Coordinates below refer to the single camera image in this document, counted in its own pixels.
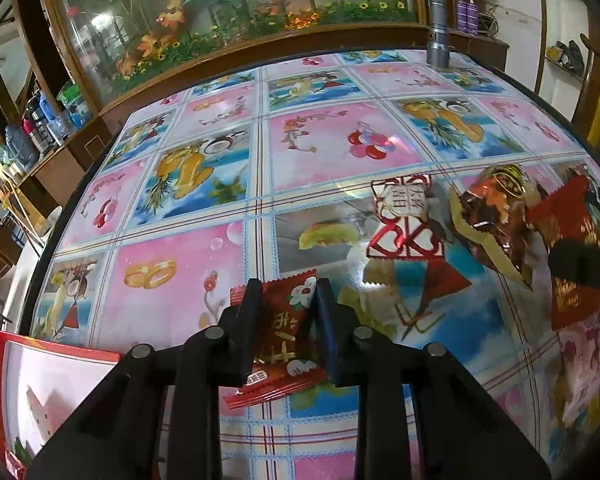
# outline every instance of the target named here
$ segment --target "purple bottle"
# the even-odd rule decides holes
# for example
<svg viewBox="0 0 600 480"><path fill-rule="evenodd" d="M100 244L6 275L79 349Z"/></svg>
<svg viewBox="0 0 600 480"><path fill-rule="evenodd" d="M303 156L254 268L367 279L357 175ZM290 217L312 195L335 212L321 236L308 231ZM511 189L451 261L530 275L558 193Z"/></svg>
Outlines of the purple bottle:
<svg viewBox="0 0 600 480"><path fill-rule="evenodd" d="M466 4L466 31L473 36L478 35L478 6L473 0Z"/></svg>
<svg viewBox="0 0 600 480"><path fill-rule="evenodd" d="M466 1L456 2L456 28L460 32L466 32Z"/></svg>

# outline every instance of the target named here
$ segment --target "metal screw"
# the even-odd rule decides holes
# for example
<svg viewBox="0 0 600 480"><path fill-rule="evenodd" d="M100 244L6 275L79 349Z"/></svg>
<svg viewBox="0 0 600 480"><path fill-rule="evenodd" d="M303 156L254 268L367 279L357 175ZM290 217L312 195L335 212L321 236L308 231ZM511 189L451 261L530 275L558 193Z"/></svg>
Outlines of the metal screw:
<svg viewBox="0 0 600 480"><path fill-rule="evenodd" d="M151 353L151 347L149 345L141 344L136 345L131 349L131 355L136 359L143 359Z"/></svg>
<svg viewBox="0 0 600 480"><path fill-rule="evenodd" d="M220 339L224 335L224 330L219 326L210 326L205 330L205 336L207 339Z"/></svg>
<svg viewBox="0 0 600 480"><path fill-rule="evenodd" d="M427 352L432 357L442 357L446 354L446 347L442 343L431 343L427 345Z"/></svg>
<svg viewBox="0 0 600 480"><path fill-rule="evenodd" d="M373 334L374 331L365 325L356 327L356 329L353 331L353 335L358 339L370 339Z"/></svg>

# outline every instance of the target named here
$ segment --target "red package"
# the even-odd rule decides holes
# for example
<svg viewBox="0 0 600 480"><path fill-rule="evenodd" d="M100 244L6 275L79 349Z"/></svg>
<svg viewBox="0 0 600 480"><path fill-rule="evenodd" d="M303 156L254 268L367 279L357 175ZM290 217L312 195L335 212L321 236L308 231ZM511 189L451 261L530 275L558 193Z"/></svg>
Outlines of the red package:
<svg viewBox="0 0 600 480"><path fill-rule="evenodd" d="M327 379L312 360L308 335L309 307L315 290L315 269L262 284L264 310L258 320L253 373L237 393L226 396L234 410L280 399ZM242 301L246 288L231 290L231 304Z"/></svg>
<svg viewBox="0 0 600 480"><path fill-rule="evenodd" d="M561 238L571 238L600 247L596 230L586 205L589 181L586 176L572 178L528 212L529 221L542 235L547 251ZM559 330L583 321L600 310L600 290L552 278L553 301L551 327Z"/></svg>
<svg viewBox="0 0 600 480"><path fill-rule="evenodd" d="M18 460L18 457L9 449L4 452L4 461L7 466L7 471L18 480L24 480L24 475L27 472L27 467Z"/></svg>

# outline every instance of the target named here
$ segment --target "glass panel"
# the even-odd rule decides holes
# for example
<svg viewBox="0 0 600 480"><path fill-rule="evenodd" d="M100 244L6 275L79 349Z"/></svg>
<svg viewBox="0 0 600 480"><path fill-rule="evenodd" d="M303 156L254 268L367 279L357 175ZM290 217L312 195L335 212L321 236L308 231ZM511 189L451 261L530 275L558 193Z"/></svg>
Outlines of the glass panel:
<svg viewBox="0 0 600 480"><path fill-rule="evenodd" d="M415 21L413 0L56 0L104 103L198 56L329 23Z"/></svg>

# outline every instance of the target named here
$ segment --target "patterned tablecloth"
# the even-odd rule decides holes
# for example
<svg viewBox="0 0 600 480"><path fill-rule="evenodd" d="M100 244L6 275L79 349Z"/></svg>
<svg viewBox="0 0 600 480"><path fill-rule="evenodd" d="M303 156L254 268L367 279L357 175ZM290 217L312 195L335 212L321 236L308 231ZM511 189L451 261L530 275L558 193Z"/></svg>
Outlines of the patterned tablecloth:
<svg viewBox="0 0 600 480"><path fill-rule="evenodd" d="M469 58L452 54L440 73L424 60L422 50L293 59L135 112L48 266L32 335L120 352L138 342L166 348L215 323L232 286L315 268L394 341L444 343L557 474L600 422L600 313L552 331L546 264L529 290L478 264L450 233L440 282L468 286L425 287L427 263L398 260L382 284L370 282L370 182L430 174L443 203L451 183L463 190L496 163L522 165L548 193L585 174L600 228L600 168ZM413 319L423 302L427 315ZM406 403L414 435L407 388ZM355 388L327 383L235 411L221 400L224 474L351 478L357 405Z"/></svg>

